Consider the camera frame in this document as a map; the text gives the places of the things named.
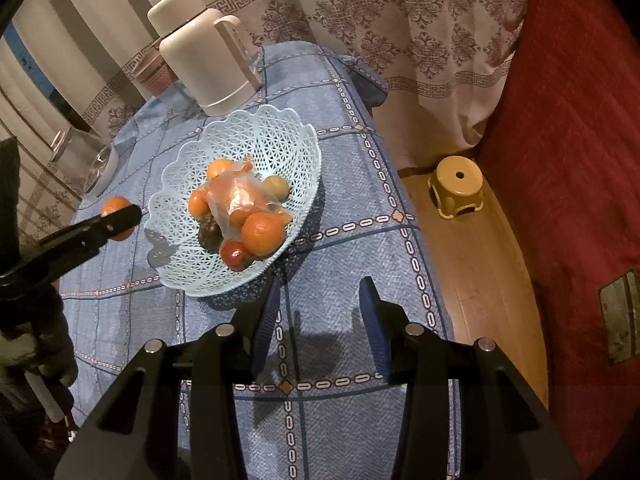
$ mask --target beige thermos jug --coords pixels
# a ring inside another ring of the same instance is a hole
[[[203,0],[161,0],[147,15],[160,54],[208,116],[236,110],[262,85],[257,49],[235,16]]]

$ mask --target scalloped basket rim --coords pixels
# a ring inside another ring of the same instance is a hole
[[[321,169],[322,169],[322,151],[320,150],[320,145],[318,143],[318,134],[316,134],[316,130],[313,127],[312,124],[309,124],[309,123],[303,124],[302,123],[302,120],[300,119],[300,116],[298,115],[298,113],[293,108],[283,108],[282,110],[280,110],[279,108],[276,108],[275,106],[269,105],[269,104],[261,105],[260,107],[258,107],[258,109],[253,114],[249,113],[246,110],[235,110],[232,113],[230,113],[226,117],[225,120],[223,120],[223,121],[212,121],[209,124],[207,124],[204,127],[203,131],[201,132],[200,140],[190,140],[188,142],[185,142],[180,147],[180,150],[178,151],[178,155],[177,155],[176,159],[173,162],[170,162],[164,168],[164,170],[162,170],[162,175],[161,175],[162,189],[160,189],[159,191],[153,193],[153,195],[151,197],[149,197],[149,200],[147,202],[147,208],[148,208],[148,211],[149,211],[149,218],[145,222],[144,229],[146,230],[146,226],[150,222],[152,222],[152,220],[154,218],[154,213],[153,213],[153,210],[151,208],[151,204],[152,204],[152,201],[156,199],[156,197],[159,197],[159,196],[162,196],[162,195],[164,195],[164,196],[171,195],[171,196],[175,196],[176,198],[180,198],[181,200],[185,200],[186,201],[186,199],[185,199],[185,197],[183,195],[181,195],[175,189],[172,189],[172,188],[170,188],[168,186],[168,184],[167,184],[167,182],[165,180],[165,174],[168,171],[171,171],[172,168],[174,168],[177,164],[179,164],[181,162],[181,160],[182,160],[181,157],[187,152],[188,146],[193,146],[194,144],[201,145],[201,146],[211,146],[211,144],[209,142],[209,139],[207,139],[207,135],[206,135],[207,130],[212,130],[212,129],[214,129],[214,127],[220,126],[221,124],[227,124],[236,116],[257,116],[261,112],[264,112],[264,111],[267,111],[267,110],[272,110],[272,111],[277,112],[279,114],[283,114],[284,112],[292,112],[294,117],[296,118],[298,124],[300,124],[299,133],[302,133],[302,129],[303,128],[305,130],[308,130],[308,132],[310,134],[310,138],[313,139],[313,147],[318,152],[317,174],[316,174],[315,179],[313,180],[313,183],[312,183],[310,189],[307,191],[305,206],[300,211],[300,222],[298,222],[296,225],[293,226],[292,230],[287,234],[287,238],[284,241],[284,243],[281,245],[281,247],[274,254],[272,254],[269,258],[267,258],[264,261],[254,262],[250,267],[248,267],[243,272],[238,272],[236,274],[236,276],[238,278],[236,280],[230,282],[230,283],[227,283],[225,285],[219,286],[219,287],[217,287],[217,288],[215,288],[213,290],[210,290],[210,291],[198,290],[198,289],[201,289],[201,286],[203,285],[202,282],[195,282],[195,283],[190,283],[189,285],[177,286],[177,285],[175,285],[175,283],[167,283],[167,281],[170,280],[170,278],[167,277],[167,276],[163,276],[162,275],[162,267],[159,267],[158,269],[156,269],[156,271],[158,272],[158,275],[160,276],[159,277],[159,281],[164,286],[167,286],[169,288],[177,288],[178,290],[183,290],[186,293],[186,295],[191,297],[191,298],[210,298],[210,297],[213,297],[213,296],[217,296],[219,294],[224,294],[226,292],[234,290],[235,288],[238,288],[239,286],[242,286],[242,285],[245,285],[245,284],[249,283],[250,281],[254,280],[255,278],[258,278],[263,273],[265,273],[271,267],[271,264],[289,247],[289,245],[296,239],[296,237],[300,233],[300,229],[302,229],[302,226],[304,225],[304,222],[306,221],[306,217],[308,216],[309,211],[311,210],[311,207],[313,205],[313,202],[316,199],[316,195],[318,194],[318,187],[319,187],[319,184],[320,184]],[[186,240],[181,241],[179,243],[179,245],[180,246],[183,245],[185,243],[185,241]]]

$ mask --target table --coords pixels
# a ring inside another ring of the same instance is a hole
[[[258,63],[264,86],[244,108],[291,107],[313,124],[322,177],[300,236],[275,264],[282,302],[265,369],[254,384],[235,386],[247,472],[251,479],[386,480],[405,387],[375,373],[359,280],[372,276],[381,297],[404,306],[410,320],[445,338],[453,330],[413,207],[367,111],[382,104],[385,84],[354,57],[305,42],[266,46]],[[180,146],[213,120],[175,116],[152,98],[115,139],[120,162],[112,183],[99,199],[82,201],[76,221],[99,214],[116,194],[144,208]],[[72,387],[79,423],[147,340],[191,341],[232,316],[232,293],[197,299],[162,286],[147,263],[151,247],[137,228],[61,280],[79,365]],[[184,384],[178,444],[185,457],[189,393]],[[450,402],[453,475],[460,464],[454,386]]]

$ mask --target red sofa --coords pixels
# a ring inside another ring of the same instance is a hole
[[[477,156],[538,293],[550,410],[588,474],[640,404],[640,358],[610,364],[598,293],[640,270],[640,50],[610,0],[529,0]]]

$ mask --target silver screw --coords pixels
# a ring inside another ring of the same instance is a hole
[[[216,335],[220,337],[229,337],[235,331],[236,328],[231,323],[223,323],[216,327]]]
[[[162,348],[162,341],[159,339],[150,339],[145,343],[145,350],[150,354],[155,354]]]
[[[424,327],[420,323],[409,323],[404,327],[404,331],[408,335],[419,336],[424,334]]]
[[[492,352],[495,350],[495,341],[490,337],[481,337],[478,340],[478,346],[485,352]]]

